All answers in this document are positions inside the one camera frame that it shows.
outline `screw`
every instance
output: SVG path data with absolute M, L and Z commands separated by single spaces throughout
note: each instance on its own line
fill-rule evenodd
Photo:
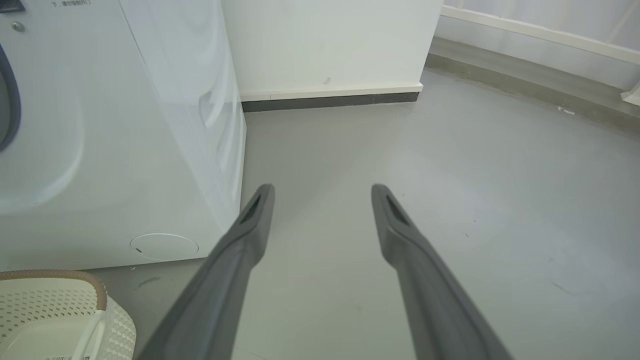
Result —
M 22 25 L 21 22 L 19 21 L 14 21 L 11 23 L 11 27 L 12 29 L 14 29 L 15 31 L 18 31 L 19 33 L 22 33 L 24 31 L 24 25 Z

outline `white wall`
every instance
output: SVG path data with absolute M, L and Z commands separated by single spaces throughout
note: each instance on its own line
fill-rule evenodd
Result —
M 223 0 L 244 101 L 419 91 L 442 0 Z
M 640 50 L 639 0 L 464 0 L 463 8 Z M 445 0 L 458 6 L 458 0 Z M 631 8 L 628 20 L 616 24 Z M 459 19 L 441 17 L 435 36 L 496 51 L 623 90 L 640 81 L 640 65 Z

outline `black baseboard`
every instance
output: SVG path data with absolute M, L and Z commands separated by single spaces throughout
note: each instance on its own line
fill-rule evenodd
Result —
M 242 107 L 245 113 L 271 110 L 331 108 L 334 106 L 353 106 L 369 104 L 387 104 L 390 102 L 413 102 L 418 99 L 417 92 L 399 94 L 353 95 L 333 97 L 311 97 L 308 99 L 285 99 L 265 101 L 245 101 Z

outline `washing machine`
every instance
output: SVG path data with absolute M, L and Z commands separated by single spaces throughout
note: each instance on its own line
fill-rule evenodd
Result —
M 246 132 L 220 0 L 7 0 L 0 45 L 0 271 L 208 255 Z

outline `circular access panel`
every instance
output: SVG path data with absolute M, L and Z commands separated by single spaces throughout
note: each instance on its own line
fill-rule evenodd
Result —
M 146 234 L 131 240 L 131 250 L 153 260 L 180 260 L 198 252 L 193 240 L 173 234 Z

